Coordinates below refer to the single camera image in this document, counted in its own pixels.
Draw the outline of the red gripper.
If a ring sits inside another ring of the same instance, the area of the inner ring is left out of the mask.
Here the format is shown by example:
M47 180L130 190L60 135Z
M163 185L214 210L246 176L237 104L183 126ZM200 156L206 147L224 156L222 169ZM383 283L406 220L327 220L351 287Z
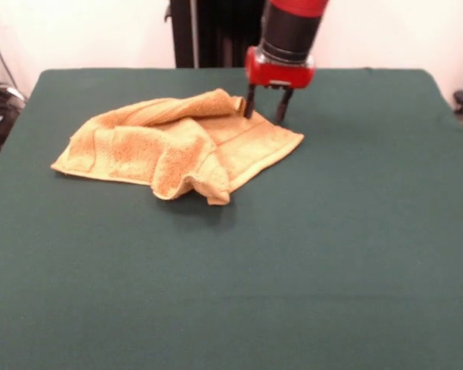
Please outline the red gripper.
M256 86L287 87L275 114L275 121L282 123L294 89L304 89L312 81L316 67L312 56L300 65L286 65L269 59L257 46L250 46L245 57L245 74L248 91L245 100L245 118L250 119L255 107Z

